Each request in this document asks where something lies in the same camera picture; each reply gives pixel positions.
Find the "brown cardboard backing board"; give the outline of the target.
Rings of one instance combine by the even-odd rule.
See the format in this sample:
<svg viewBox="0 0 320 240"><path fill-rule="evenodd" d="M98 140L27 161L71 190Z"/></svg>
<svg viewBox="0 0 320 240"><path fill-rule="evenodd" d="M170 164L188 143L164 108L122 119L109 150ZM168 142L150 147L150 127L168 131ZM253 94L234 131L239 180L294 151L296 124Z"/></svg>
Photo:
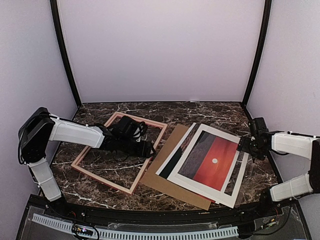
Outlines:
<svg viewBox="0 0 320 240"><path fill-rule="evenodd" d="M140 183L164 194L170 201L208 210L212 203L210 200L168 180L171 171L182 156L181 144L184 142L183 137L188 135L188 130L187 126L176 125L144 173Z"/></svg>

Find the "clear acrylic sheet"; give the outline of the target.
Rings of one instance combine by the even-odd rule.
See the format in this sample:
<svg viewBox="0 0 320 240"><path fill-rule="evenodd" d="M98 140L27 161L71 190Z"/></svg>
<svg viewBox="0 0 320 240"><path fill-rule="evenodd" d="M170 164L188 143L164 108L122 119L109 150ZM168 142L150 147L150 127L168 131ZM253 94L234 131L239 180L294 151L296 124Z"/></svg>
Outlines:
<svg viewBox="0 0 320 240"><path fill-rule="evenodd" d="M211 124L210 126L213 128L216 128L224 133L227 133L227 134L230 134L233 136L237 136L238 138L251 137L251 134L248 130L246 130L246 131L228 130L228 129L225 129L217 124ZM237 181L236 178L239 176L242 162L245 159L244 154L245 154L245 152L241 151L239 153L239 156L237 157L234 169L232 170L230 179L228 180L226 189L224 190L224 192L226 194L233 194L235 191L235 186L236 186L236 181ZM241 185L239 186L239 192L237 194L237 198L236 198L235 205L234 205L235 208L240 207L240 205L249 203L248 198L247 198L247 196L248 196L247 188L249 186L250 180L252 179L253 169L254 169L253 158L251 155L248 155L245 170L243 171L242 182L241 182Z"/></svg>

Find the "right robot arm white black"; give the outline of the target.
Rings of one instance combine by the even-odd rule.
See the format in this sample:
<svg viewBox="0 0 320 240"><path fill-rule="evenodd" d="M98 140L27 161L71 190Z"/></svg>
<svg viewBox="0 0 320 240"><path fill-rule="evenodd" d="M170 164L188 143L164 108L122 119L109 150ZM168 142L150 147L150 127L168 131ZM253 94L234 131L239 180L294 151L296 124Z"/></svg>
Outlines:
<svg viewBox="0 0 320 240"><path fill-rule="evenodd" d="M258 131L251 138L242 137L237 150L250 154L254 159L263 160L267 152L280 155L295 155L310 160L307 173L286 182L272 186L261 195L255 205L255 213L266 217L275 208L275 202L318 194L320 192L320 138L283 131Z"/></svg>

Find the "light wooden picture frame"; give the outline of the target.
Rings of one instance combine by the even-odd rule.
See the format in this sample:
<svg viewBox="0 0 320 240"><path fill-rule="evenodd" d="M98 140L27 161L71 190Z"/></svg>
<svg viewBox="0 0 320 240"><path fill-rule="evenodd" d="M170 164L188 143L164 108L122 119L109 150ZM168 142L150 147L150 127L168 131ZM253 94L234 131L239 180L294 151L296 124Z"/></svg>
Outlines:
<svg viewBox="0 0 320 240"><path fill-rule="evenodd" d="M138 123L145 122L149 132L141 139L150 140L155 149L168 127L166 123L120 112L115 112L104 125L109 127L117 124L122 117L129 117ZM121 151L99 151L86 146L72 162L71 167L104 185L132 195L152 159L128 156Z"/></svg>

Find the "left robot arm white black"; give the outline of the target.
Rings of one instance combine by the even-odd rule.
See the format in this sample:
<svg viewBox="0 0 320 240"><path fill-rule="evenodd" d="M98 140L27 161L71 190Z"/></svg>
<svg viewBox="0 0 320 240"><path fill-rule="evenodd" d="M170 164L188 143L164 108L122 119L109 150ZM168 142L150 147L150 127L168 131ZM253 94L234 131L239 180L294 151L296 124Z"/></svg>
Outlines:
<svg viewBox="0 0 320 240"><path fill-rule="evenodd" d="M18 161L27 165L36 184L51 203L51 210L60 218L67 218L70 206L61 198L63 194L46 159L49 142L68 142L109 152L123 152L129 157L150 158L156 150L151 141L142 140L148 129L144 121L138 122L122 116L119 122L82 124L52 115L45 107L38 108L18 131Z"/></svg>

